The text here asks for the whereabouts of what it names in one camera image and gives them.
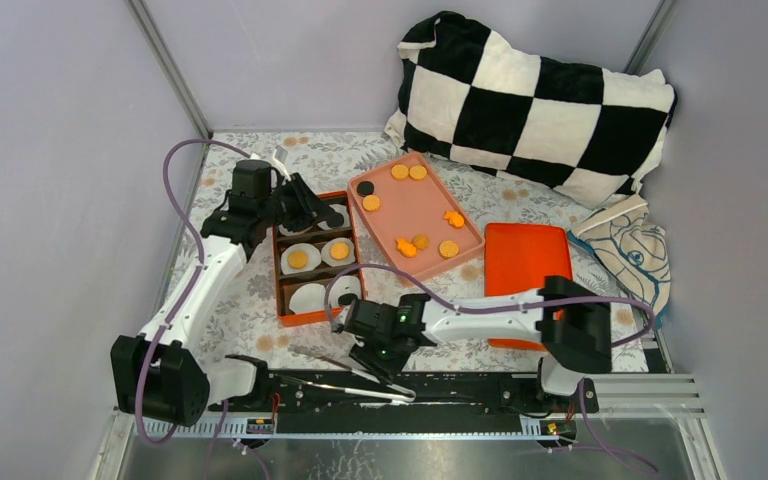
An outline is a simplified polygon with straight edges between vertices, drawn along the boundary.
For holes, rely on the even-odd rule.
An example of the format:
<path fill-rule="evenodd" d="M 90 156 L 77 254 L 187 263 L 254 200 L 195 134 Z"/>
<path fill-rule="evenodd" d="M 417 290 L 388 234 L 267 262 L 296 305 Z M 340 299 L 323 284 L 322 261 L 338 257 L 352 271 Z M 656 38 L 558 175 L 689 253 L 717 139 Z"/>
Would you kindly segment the orange cookie box with liners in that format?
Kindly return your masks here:
<path fill-rule="evenodd" d="M 297 236 L 281 236 L 278 232 L 278 226 L 273 233 L 273 252 L 274 252 L 274 266 L 275 266 L 275 284 L 276 284 L 276 310 L 279 318 L 280 325 L 283 327 L 298 327 L 308 325 L 312 323 L 323 322 L 327 319 L 325 310 L 313 313 L 307 313 L 302 315 L 294 315 L 288 309 L 288 300 L 291 294 L 297 290 L 301 285 L 309 283 L 318 283 L 325 287 L 326 293 L 326 305 L 329 305 L 328 294 L 336 282 L 337 278 L 343 277 L 340 272 L 350 266 L 357 265 L 360 260 L 359 255 L 359 240 L 357 239 L 354 216 L 351 213 L 349 206 L 349 196 L 345 191 L 335 191 L 330 193 L 321 194 L 319 196 L 326 203 L 343 204 L 348 208 L 348 213 L 351 220 L 351 226 L 348 228 L 334 229 L 334 230 L 321 230 L 318 227 L 318 223 L 313 224 L 311 230 L 307 233 L 303 233 Z M 356 261 L 353 264 L 342 267 L 330 267 L 322 261 L 320 265 L 309 272 L 298 273 L 294 275 L 283 275 L 280 270 L 280 256 L 290 245 L 298 243 L 309 243 L 314 245 L 320 250 L 323 245 L 328 241 L 335 238 L 348 238 L 355 246 Z M 366 297 L 366 288 L 363 279 L 363 274 L 354 271 L 344 276 L 351 275 L 357 276 L 361 283 L 362 296 L 359 299 Z M 339 314 L 341 307 L 332 308 L 332 314 L 334 316 Z"/>

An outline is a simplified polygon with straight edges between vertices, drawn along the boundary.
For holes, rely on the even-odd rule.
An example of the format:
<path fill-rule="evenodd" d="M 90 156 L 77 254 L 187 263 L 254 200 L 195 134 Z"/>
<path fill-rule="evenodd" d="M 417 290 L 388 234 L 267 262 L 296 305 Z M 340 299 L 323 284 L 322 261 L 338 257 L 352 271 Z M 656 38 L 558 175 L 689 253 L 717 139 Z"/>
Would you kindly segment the metal serving tongs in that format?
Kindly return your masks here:
<path fill-rule="evenodd" d="M 325 371 L 324 373 L 311 372 L 311 378 L 302 378 L 298 375 L 289 375 L 284 372 L 275 373 L 275 376 L 287 383 L 339 392 L 351 396 L 374 398 L 393 404 L 410 404 L 417 398 L 417 394 L 414 390 L 381 379 L 359 367 L 354 367 L 326 355 L 319 354 L 310 348 L 293 346 L 290 348 L 290 351 L 294 354 L 337 367 L 339 373 L 345 374 L 345 379 L 339 380 L 337 383 L 326 381 L 324 375 L 329 374 L 329 371 Z"/>

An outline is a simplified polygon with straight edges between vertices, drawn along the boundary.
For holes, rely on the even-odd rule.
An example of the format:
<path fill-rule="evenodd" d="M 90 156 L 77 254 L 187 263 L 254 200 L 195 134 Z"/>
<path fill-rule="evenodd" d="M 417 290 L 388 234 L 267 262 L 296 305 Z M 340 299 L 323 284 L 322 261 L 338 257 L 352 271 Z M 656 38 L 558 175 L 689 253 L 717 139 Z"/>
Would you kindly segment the pink cookie tray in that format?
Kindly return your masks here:
<path fill-rule="evenodd" d="M 404 164 L 409 168 L 422 165 L 428 175 L 421 181 L 410 177 L 395 180 L 391 177 L 390 169 L 396 164 Z M 367 212 L 362 208 L 363 197 L 356 192 L 356 186 L 361 181 L 371 181 L 375 185 L 374 195 L 381 199 L 379 210 Z M 480 229 L 419 153 L 401 156 L 350 179 L 347 193 L 387 262 L 419 280 L 441 275 L 484 253 L 485 239 Z M 463 228 L 455 229 L 443 219 L 448 210 L 456 210 L 465 217 Z M 396 250 L 396 240 L 411 240 L 418 234 L 429 237 L 429 247 L 418 251 L 414 258 L 402 256 Z M 442 258 L 438 245 L 444 240 L 455 241 L 460 247 L 460 253 L 451 259 Z"/>

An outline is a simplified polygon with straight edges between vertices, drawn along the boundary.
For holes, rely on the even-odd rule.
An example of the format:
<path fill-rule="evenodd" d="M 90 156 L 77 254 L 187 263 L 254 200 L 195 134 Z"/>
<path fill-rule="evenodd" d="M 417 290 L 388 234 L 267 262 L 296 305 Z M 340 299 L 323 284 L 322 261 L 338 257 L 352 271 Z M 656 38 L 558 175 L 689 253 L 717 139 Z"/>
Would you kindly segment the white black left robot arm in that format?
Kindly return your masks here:
<path fill-rule="evenodd" d="M 343 217 L 297 173 L 273 177 L 262 160 L 237 163 L 223 202 L 196 235 L 197 252 L 171 297 L 135 336 L 119 336 L 111 363 L 120 410 L 191 426 L 210 405 L 234 399 L 256 411 L 269 401 L 265 362 L 231 355 L 204 363 L 197 349 L 221 294 L 277 225 L 301 232 Z"/>

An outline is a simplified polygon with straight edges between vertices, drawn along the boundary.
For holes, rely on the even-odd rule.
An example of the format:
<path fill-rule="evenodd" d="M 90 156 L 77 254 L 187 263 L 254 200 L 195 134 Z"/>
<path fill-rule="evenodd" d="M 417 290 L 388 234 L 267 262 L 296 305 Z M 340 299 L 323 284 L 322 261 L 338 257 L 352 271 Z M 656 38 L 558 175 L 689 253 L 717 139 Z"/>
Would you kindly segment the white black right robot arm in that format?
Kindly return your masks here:
<path fill-rule="evenodd" d="M 351 358 L 380 379 L 392 380 L 421 348 L 462 340 L 510 339 L 547 352 L 533 386 L 535 402 L 557 412 L 586 375 L 612 370 L 611 307 L 560 276 L 516 294 L 445 300 L 405 294 L 395 305 L 354 299 L 336 329 L 354 336 Z"/>

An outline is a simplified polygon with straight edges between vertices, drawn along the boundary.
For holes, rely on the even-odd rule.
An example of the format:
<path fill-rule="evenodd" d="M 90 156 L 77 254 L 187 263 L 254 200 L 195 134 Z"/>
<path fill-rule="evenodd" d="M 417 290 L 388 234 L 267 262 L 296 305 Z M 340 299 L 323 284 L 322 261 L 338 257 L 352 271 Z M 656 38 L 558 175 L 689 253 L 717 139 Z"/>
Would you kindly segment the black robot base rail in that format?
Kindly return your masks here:
<path fill-rule="evenodd" d="M 345 379 L 338 370 L 274 370 L 247 397 L 230 400 L 234 413 L 263 413 L 280 434 L 508 434 L 524 419 L 600 409 L 595 386 L 584 383 L 570 397 L 544 393 L 534 373 L 408 372 L 397 385 L 414 390 L 410 404 L 346 395 L 287 383 L 275 373 L 326 381 Z"/>

